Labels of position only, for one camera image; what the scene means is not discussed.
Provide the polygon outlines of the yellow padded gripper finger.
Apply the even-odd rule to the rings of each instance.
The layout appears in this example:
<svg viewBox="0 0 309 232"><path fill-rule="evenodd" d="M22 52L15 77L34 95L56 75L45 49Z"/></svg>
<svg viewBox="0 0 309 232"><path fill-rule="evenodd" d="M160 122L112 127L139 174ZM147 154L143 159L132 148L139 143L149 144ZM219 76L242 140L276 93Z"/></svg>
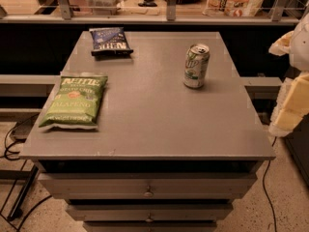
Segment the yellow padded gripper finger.
<svg viewBox="0 0 309 232"><path fill-rule="evenodd" d="M309 73L282 83L270 117L269 132L278 137L291 133L309 113Z"/></svg>
<svg viewBox="0 0 309 232"><path fill-rule="evenodd" d="M293 31L284 34L281 38L279 38L270 46L268 52L276 56L290 54L293 34Z"/></svg>

